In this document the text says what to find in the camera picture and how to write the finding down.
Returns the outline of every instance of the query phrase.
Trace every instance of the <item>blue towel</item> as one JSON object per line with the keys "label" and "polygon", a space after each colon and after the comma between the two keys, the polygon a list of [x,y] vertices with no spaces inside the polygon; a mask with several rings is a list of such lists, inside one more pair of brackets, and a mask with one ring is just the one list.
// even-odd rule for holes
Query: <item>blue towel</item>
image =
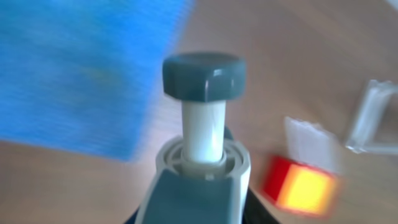
{"label": "blue towel", "polygon": [[0,138],[130,159],[191,5],[0,1]]}

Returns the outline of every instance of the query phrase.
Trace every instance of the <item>toy cube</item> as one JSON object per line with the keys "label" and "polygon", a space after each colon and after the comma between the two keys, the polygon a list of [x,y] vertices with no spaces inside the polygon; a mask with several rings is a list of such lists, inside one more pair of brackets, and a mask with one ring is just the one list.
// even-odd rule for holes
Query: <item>toy cube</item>
{"label": "toy cube", "polygon": [[274,156],[262,193],[281,209],[322,216],[327,213],[337,186],[338,179],[331,173]]}

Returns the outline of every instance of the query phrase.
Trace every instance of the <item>wooden floor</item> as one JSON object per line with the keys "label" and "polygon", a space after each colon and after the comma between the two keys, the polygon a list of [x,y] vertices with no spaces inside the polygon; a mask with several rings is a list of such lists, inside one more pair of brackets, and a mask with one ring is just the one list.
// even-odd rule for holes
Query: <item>wooden floor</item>
{"label": "wooden floor", "polygon": [[[227,124],[251,153],[258,189],[267,153],[285,150],[284,116],[319,122],[342,141],[368,80],[398,83],[398,12],[382,0],[198,0],[177,49],[187,50],[246,58],[246,95],[228,105]],[[396,139],[397,109],[389,108],[380,139]],[[122,223],[180,125],[178,103],[161,97],[140,159],[128,164],[0,143],[0,223]],[[286,224],[397,223],[398,157],[336,152],[344,183],[330,217],[266,207]]]}

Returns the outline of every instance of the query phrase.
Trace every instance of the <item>dark green cap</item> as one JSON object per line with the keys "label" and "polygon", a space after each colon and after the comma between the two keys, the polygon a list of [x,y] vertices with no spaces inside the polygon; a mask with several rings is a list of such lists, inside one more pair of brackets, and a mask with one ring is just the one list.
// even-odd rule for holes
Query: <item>dark green cap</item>
{"label": "dark green cap", "polygon": [[243,94],[246,65],[234,55],[195,52],[163,62],[164,92],[185,101],[232,100]]}

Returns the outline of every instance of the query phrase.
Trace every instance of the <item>yellow square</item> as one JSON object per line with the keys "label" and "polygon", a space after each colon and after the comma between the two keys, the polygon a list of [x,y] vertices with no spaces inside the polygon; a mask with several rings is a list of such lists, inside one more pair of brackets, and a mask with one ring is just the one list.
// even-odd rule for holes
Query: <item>yellow square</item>
{"label": "yellow square", "polygon": [[292,165],[279,203],[291,210],[323,215],[335,191],[334,178],[308,167]]}

